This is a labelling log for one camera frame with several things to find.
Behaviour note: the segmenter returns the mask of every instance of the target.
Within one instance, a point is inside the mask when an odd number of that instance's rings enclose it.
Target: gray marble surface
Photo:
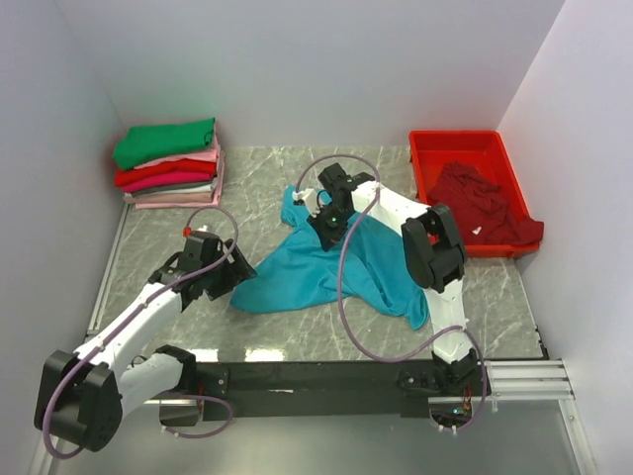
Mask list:
[[[256,266],[288,235],[281,223],[285,188],[315,158],[328,153],[356,153],[377,164],[383,183],[414,198],[415,183],[408,147],[245,147],[226,151],[226,180],[222,204],[239,223],[238,245]],[[350,173],[361,163],[340,160]],[[317,186],[317,172],[306,185]],[[169,255],[182,248],[183,225],[191,210],[129,209],[115,261],[108,275],[97,329],[104,328],[136,297],[147,277]],[[206,227],[230,238],[231,227],[218,212],[201,213],[193,227]],[[156,335],[145,349],[165,344],[194,350],[199,358],[219,361],[325,361],[362,359],[340,323],[336,304],[307,310],[252,315],[233,309],[229,296],[194,302],[172,325]],[[487,358],[542,356],[521,278],[514,261],[472,259],[466,267],[464,307],[469,329]],[[404,318],[377,313],[357,298],[345,301],[350,324],[360,340],[382,355],[404,354],[430,337],[430,325],[414,332]],[[428,358],[430,352],[420,354]]]

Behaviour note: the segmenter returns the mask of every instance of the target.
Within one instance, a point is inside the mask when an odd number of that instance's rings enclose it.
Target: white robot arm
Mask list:
[[[325,206],[312,188],[295,192],[293,199],[305,203],[323,249],[343,237],[351,213],[365,210],[380,187],[380,199],[368,216],[403,237],[407,268],[413,280],[424,288],[433,332],[451,326],[465,328],[462,287],[466,250],[448,208],[430,207],[405,198],[366,173],[349,176],[338,163],[326,168],[318,178],[332,199],[329,205]],[[436,236],[436,243],[429,236]],[[423,269],[426,275],[420,275]],[[451,332],[433,344],[433,353],[451,364],[467,358],[472,348],[463,332]]]
[[[203,293],[214,300],[256,275],[236,245],[228,259],[205,271],[231,246],[230,239],[222,242],[211,233],[187,234],[183,251],[155,270],[138,297],[102,332],[73,353],[53,353],[42,373],[36,428],[43,428],[53,393],[73,369],[78,371],[56,399],[49,431],[91,451],[108,444],[122,419],[156,395],[172,390],[197,394],[196,357],[189,351],[164,345],[143,364],[129,366],[160,328]],[[142,310],[127,323],[139,306]]]

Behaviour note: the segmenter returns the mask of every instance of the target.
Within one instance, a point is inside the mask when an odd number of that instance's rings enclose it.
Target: red tray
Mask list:
[[[417,198],[434,205],[428,192],[435,186],[444,165],[460,161],[473,165],[487,180],[500,185],[510,211],[521,221],[529,216],[523,195],[507,158],[501,136],[494,131],[413,131],[408,135],[411,162],[417,184]],[[469,257],[520,257],[534,252],[531,245],[467,245]]]

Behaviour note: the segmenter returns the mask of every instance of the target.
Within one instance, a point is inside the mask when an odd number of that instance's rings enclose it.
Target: folded red shirt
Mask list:
[[[518,222],[501,187],[471,165],[446,164],[428,197],[451,209],[465,244],[528,245],[543,238],[543,223],[531,218]]]
[[[169,173],[170,171],[193,171],[214,176],[216,174],[216,164],[214,162],[183,159],[177,161],[165,161],[163,163],[158,163],[157,165],[127,171],[117,169],[117,173],[115,174],[115,186],[121,188],[122,186],[140,181],[143,178],[162,175]]]

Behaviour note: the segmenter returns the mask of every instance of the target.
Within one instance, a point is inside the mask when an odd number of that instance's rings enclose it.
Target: purple cable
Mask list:
[[[374,172],[374,176],[376,178],[376,182],[378,184],[380,184],[380,173],[378,172],[378,168],[376,168],[376,165],[374,165],[368,159],[363,158],[362,156],[352,155],[352,154],[349,154],[349,153],[333,153],[331,155],[322,156],[321,158],[318,158],[317,160],[313,161],[303,171],[303,173],[299,176],[299,180],[297,181],[297,186],[296,186],[295,191],[297,191],[297,192],[299,191],[299,187],[301,185],[301,182],[303,181],[304,177],[308,174],[308,171],[313,166],[315,166],[317,163],[320,163],[320,162],[322,162],[324,160],[327,160],[329,158],[339,158],[339,157],[342,157],[342,158],[354,158],[356,160],[362,161],[363,163],[365,163],[366,165],[368,165],[372,169],[372,171]],[[343,265],[345,264],[345,257],[347,255],[347,249],[349,247],[349,243],[351,242],[352,236],[354,236],[354,233],[356,233],[356,230],[360,226],[361,222],[369,214],[371,209],[378,203],[379,199],[380,199],[380,186],[376,187],[376,194],[374,195],[374,199],[369,203],[369,205],[367,205],[367,208],[365,208],[362,211],[362,213],[360,214],[358,219],[354,222],[352,227],[347,232],[347,236],[345,236],[345,240],[343,241],[343,247],[342,247],[341,252],[340,252],[340,258],[338,260],[338,272],[336,273],[336,297],[337,297],[336,300],[337,300],[337,304],[338,304],[338,313],[340,315],[340,320],[343,323],[343,327],[345,328],[345,332],[347,333],[347,336],[349,337],[351,342],[354,344],[354,346],[356,346],[356,348],[361,353],[363,353],[365,356],[367,356],[368,358],[371,358],[371,359],[373,359],[375,361],[379,361],[381,363],[400,363],[400,362],[403,362],[403,361],[407,361],[408,359],[411,359],[414,356],[420,354],[422,351],[424,351],[426,348],[428,348],[434,341],[436,341],[438,338],[440,338],[444,334],[447,334],[447,333],[450,333],[450,332],[464,332],[466,334],[466,336],[468,337],[468,339],[473,344],[473,347],[475,348],[475,351],[477,352],[477,356],[478,356],[479,361],[480,361],[480,366],[481,366],[481,370],[482,370],[482,389],[483,389],[483,391],[482,391],[481,403],[477,407],[477,410],[473,413],[473,416],[471,417],[471,419],[467,423],[465,423],[463,426],[457,428],[457,430],[462,430],[462,429],[467,428],[468,426],[470,426],[471,423],[480,416],[480,413],[481,413],[481,411],[484,408],[484,402],[486,401],[486,397],[487,397],[487,393],[488,393],[488,375],[486,373],[486,364],[485,364],[485,361],[484,361],[484,353],[482,352],[482,349],[479,347],[479,345],[477,344],[475,338],[468,331],[468,329],[465,329],[465,328],[460,327],[458,325],[453,325],[451,327],[446,327],[445,329],[442,329],[439,332],[437,332],[436,334],[434,334],[431,338],[429,338],[423,344],[418,346],[416,349],[410,351],[409,353],[407,353],[407,354],[405,354],[403,356],[385,357],[385,356],[380,356],[378,354],[375,354],[375,353],[371,352],[369,349],[367,349],[365,346],[363,346],[363,344],[358,340],[358,338],[356,337],[356,335],[352,331],[352,328],[350,327],[349,322],[347,321],[347,316],[345,315],[345,308],[343,306]]]
[[[211,264],[209,264],[206,267],[203,267],[202,269],[198,269],[194,272],[190,272],[189,274],[179,277],[178,279],[174,280],[170,284],[167,284],[161,287],[156,292],[154,292],[149,297],[147,297],[145,299],[145,302],[142,304],[139,304],[134,310],[132,310],[130,314],[118,326],[116,326],[112,330],[111,333],[104,336],[101,346],[95,346],[92,350],[90,350],[90,352],[88,352],[88,354],[86,354],[86,356],[82,360],[80,360],[79,363],[73,366],[72,369],[70,369],[70,371],[68,371],[68,373],[62,378],[62,380],[59,382],[59,384],[53,391],[52,396],[50,397],[50,400],[48,401],[48,404],[46,406],[46,410],[44,413],[44,421],[42,424],[42,434],[44,438],[44,445],[48,453],[52,455],[53,457],[58,458],[60,460],[66,460],[66,459],[74,457],[82,450],[81,447],[77,447],[72,452],[68,452],[68,453],[60,452],[59,450],[55,448],[55,446],[52,443],[52,440],[50,439],[50,421],[52,419],[52,413],[54,412],[54,408],[57,404],[57,400],[59,399],[59,396],[61,396],[61,393],[66,388],[68,383],[72,380],[72,378],[74,378],[74,376],[81,370],[81,368],[83,368],[86,364],[88,364],[90,360],[92,360],[92,358],[94,358],[97,354],[99,354],[99,352],[101,351],[101,348],[105,348],[105,346],[107,346],[108,343],[110,343],[114,338],[116,338],[117,335],[119,335],[119,333],[121,333],[130,324],[130,322],[134,320],[138,316],[138,314],[140,314],[143,311],[143,309],[145,309],[146,306],[149,305],[153,300],[155,300],[159,295],[162,295],[163,293],[181,284],[182,282],[185,282],[186,280],[192,279],[201,274],[209,272],[210,270],[215,269],[220,264],[222,264],[225,260],[227,260],[230,254],[235,250],[235,246],[237,245],[237,237],[239,235],[239,231],[237,229],[237,221],[235,220],[235,218],[232,216],[231,213],[229,213],[227,210],[225,210],[224,208],[220,206],[209,205],[209,206],[203,206],[201,208],[198,208],[196,211],[194,211],[191,214],[185,226],[189,227],[194,217],[203,210],[218,210],[225,214],[225,216],[230,220],[230,223],[233,225],[233,242],[230,244],[230,246],[228,247],[224,255],[220,257],[220,259],[216,260],[215,262],[212,262]],[[222,404],[228,409],[228,418],[222,426],[208,433],[200,433],[200,434],[178,433],[178,435],[183,438],[204,438],[204,437],[209,437],[211,435],[215,435],[216,433],[219,433],[222,430],[224,430],[226,427],[228,427],[228,425],[233,419],[233,409],[230,406],[230,404],[226,401],[223,401],[218,398],[212,398],[211,396],[187,395],[187,396],[182,396],[182,398],[195,399],[195,400],[203,399],[206,401]],[[172,431],[168,429],[168,431],[170,431],[171,433],[177,433],[175,430]]]

